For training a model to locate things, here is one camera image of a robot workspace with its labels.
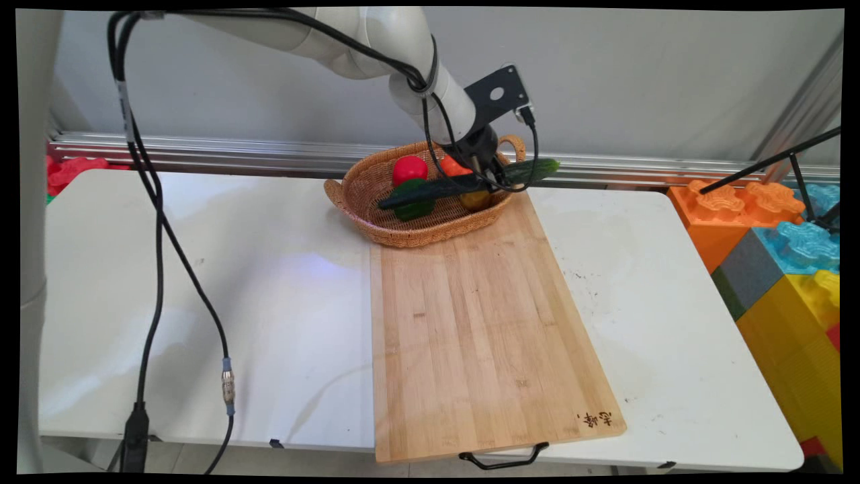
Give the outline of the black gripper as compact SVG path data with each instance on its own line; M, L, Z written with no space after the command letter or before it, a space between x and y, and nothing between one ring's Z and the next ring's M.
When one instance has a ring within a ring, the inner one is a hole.
M495 190L508 191L506 163L497 154L499 138L491 125L482 126L456 142L456 161L486 184L485 174Z

